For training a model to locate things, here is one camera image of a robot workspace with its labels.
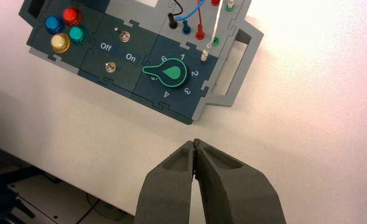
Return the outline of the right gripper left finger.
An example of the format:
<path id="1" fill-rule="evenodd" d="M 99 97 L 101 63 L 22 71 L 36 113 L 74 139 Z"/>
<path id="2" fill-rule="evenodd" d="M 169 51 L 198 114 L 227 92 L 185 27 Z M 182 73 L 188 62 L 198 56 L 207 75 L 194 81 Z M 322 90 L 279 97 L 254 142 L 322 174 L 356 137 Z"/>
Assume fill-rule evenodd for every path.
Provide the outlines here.
<path id="1" fill-rule="evenodd" d="M 189 140 L 145 177 L 136 224 L 187 224 L 194 174 L 194 143 Z"/>

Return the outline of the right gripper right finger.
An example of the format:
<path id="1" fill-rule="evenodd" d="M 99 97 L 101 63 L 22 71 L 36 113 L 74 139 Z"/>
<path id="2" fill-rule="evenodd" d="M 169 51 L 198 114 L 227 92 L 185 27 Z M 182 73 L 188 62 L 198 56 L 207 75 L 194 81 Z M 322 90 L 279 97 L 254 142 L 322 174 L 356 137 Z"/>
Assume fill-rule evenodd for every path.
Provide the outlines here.
<path id="1" fill-rule="evenodd" d="M 194 140 L 195 178 L 207 224 L 284 224 L 276 190 L 259 170 Z"/>

